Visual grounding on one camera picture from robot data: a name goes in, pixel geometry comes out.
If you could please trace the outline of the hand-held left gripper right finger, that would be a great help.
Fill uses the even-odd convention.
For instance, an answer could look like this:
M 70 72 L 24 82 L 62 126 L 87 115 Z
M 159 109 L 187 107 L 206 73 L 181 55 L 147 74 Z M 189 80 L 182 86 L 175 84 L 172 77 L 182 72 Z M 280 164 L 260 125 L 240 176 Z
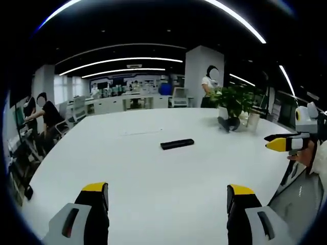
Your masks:
M 226 227 L 228 244 L 294 244 L 287 223 L 245 186 L 227 186 Z

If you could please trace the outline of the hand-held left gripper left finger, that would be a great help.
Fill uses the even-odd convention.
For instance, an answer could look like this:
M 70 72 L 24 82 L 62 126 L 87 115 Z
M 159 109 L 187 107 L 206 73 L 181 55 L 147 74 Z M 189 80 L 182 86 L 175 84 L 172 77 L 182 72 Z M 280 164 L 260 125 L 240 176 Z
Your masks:
M 43 244 L 108 244 L 108 183 L 86 185 L 49 221 Z

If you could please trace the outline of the person's right hand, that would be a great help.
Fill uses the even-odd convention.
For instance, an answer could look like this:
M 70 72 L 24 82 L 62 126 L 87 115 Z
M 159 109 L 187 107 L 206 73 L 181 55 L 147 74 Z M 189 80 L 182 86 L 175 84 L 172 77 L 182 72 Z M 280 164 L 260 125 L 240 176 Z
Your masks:
M 312 165 L 312 159 L 314 158 L 314 150 L 315 143 L 310 140 L 306 149 L 298 151 L 296 155 L 288 156 L 287 159 L 297 161 L 306 167 L 310 167 Z

